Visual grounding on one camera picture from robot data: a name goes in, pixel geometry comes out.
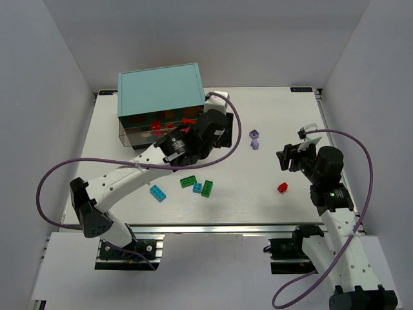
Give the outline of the small red lego brick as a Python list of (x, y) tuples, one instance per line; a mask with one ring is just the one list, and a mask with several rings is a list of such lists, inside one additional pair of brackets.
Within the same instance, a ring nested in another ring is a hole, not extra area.
[(287, 191), (287, 189), (288, 189), (288, 184), (287, 184), (286, 182), (283, 182), (282, 184), (280, 184), (280, 185), (277, 187), (277, 190), (278, 190), (278, 192), (280, 192), (280, 193), (284, 193), (285, 191)]

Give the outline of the red long lego brick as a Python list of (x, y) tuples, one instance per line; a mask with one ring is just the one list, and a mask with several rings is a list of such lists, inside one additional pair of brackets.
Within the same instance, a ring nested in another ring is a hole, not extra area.
[(190, 118), (183, 118), (182, 119), (183, 123), (191, 123), (191, 124), (195, 124), (196, 120), (195, 119), (190, 119)]

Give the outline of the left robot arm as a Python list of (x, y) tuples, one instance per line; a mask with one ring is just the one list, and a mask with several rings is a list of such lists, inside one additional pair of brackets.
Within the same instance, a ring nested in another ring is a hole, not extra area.
[(111, 213), (111, 208), (143, 185), (207, 158), (231, 124), (227, 115), (208, 110), (195, 123), (180, 125), (160, 137), (126, 165), (90, 181), (72, 180), (71, 203), (84, 236), (101, 237), (120, 248), (132, 244), (132, 231)]

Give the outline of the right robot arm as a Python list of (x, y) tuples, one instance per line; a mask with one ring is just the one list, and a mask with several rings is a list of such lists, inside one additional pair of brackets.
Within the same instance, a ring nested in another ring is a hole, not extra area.
[(305, 254), (321, 279), (332, 286), (330, 309), (395, 309), (393, 290), (378, 280), (357, 231), (354, 205), (341, 182), (343, 154), (326, 146), (285, 145), (277, 153), (282, 170), (300, 171), (310, 181), (310, 199), (316, 206), (330, 240), (316, 225), (297, 227), (292, 243)]

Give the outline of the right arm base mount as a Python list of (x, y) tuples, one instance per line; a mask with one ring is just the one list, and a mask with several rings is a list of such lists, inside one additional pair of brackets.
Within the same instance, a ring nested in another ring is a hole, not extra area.
[(271, 274), (308, 274), (316, 272), (314, 264), (303, 251), (303, 241), (325, 234), (318, 225), (299, 225), (290, 238), (272, 238), (263, 248), (270, 255)]

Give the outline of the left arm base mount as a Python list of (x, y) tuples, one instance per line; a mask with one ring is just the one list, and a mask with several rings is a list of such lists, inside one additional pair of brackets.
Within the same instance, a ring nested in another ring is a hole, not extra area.
[(163, 255), (164, 235), (137, 234), (122, 251), (99, 240), (94, 269), (98, 271), (156, 271)]

